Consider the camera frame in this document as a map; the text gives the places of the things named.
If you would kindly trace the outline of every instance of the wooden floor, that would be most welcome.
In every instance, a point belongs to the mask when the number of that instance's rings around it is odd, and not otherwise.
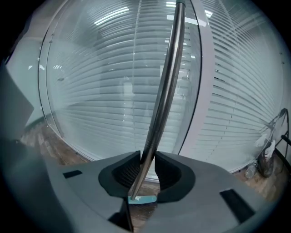
[[[34,125],[22,136],[21,142],[39,149],[43,156],[55,158],[60,165],[74,165],[89,162],[88,159],[75,152],[59,139],[52,129],[47,126],[46,122],[39,122]],[[289,179],[287,169],[284,167],[283,171],[280,172],[281,168],[282,163],[280,159],[274,155],[274,171],[269,178],[264,178],[257,172],[252,179],[247,180],[244,176],[245,169],[234,173],[234,176],[253,188],[265,200],[271,202],[280,197]],[[159,191],[160,186],[158,183],[144,182],[138,195],[157,195]],[[130,205],[130,215],[135,232],[138,232],[142,228],[155,208],[156,203]]]

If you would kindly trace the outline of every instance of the window blinds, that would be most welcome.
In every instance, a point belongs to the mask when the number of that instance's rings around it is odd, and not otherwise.
[[[178,153],[200,78],[197,21],[186,1],[177,87],[160,151]],[[143,150],[173,24],[175,2],[74,1],[53,33],[47,89],[64,140],[93,160]],[[153,167],[148,177],[156,178]]]
[[[193,158],[235,171],[260,153],[256,141],[280,111],[278,35],[249,1],[202,0],[215,48],[215,77]]]

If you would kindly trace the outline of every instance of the curved metal pole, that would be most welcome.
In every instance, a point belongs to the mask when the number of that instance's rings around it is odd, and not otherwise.
[[[131,200],[134,200],[142,182],[144,181],[151,162],[155,157],[166,121],[172,105],[177,84],[185,32],[185,3],[178,0],[176,3],[174,23],[170,35],[168,52],[164,64],[161,82],[157,94],[150,128],[147,134],[145,148],[141,157],[140,172],[135,180]]]

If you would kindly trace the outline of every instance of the horizontal blinds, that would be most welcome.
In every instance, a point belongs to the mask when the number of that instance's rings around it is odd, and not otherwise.
[[[255,142],[280,110],[282,73],[271,23],[251,2],[202,0],[215,48],[215,77],[196,159],[234,171],[261,151]]]
[[[200,78],[190,1],[177,87],[159,150],[178,153]],[[175,3],[71,1],[47,62],[50,107],[63,138],[92,159],[143,150],[167,53]],[[153,168],[150,177],[155,178]]]

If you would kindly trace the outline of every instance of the plastic bottle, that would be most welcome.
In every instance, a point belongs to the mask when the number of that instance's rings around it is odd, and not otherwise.
[[[251,179],[255,175],[255,173],[256,173],[256,166],[257,166],[256,161],[253,162],[253,163],[251,163],[249,165],[249,167],[247,168],[247,170],[245,172],[245,177],[247,179]]]

